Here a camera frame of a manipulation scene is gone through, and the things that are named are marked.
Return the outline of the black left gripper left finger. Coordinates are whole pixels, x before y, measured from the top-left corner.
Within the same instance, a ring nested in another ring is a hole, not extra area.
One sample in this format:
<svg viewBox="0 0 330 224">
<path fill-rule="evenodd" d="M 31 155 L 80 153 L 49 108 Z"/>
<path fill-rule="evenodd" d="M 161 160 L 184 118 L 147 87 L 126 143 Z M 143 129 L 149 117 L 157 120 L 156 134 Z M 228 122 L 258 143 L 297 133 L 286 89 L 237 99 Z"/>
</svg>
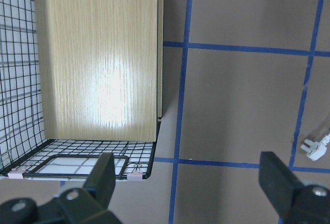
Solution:
<svg viewBox="0 0 330 224">
<path fill-rule="evenodd" d="M 31 198 L 1 204 L 1 223 L 121 223 L 108 210 L 116 176 L 114 155 L 102 154 L 82 187 L 69 188 L 38 206 Z"/>
</svg>

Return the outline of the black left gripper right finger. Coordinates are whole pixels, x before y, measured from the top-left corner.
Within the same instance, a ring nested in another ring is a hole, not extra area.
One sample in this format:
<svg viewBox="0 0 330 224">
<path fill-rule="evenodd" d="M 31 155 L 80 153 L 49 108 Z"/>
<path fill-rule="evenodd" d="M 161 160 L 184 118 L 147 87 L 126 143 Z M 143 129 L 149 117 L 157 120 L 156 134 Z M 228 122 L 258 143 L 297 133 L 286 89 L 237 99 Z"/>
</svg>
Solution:
<svg viewBox="0 0 330 224">
<path fill-rule="evenodd" d="M 282 223 L 329 223 L 329 189 L 304 184 L 271 151 L 260 153 L 259 185 Z"/>
</svg>

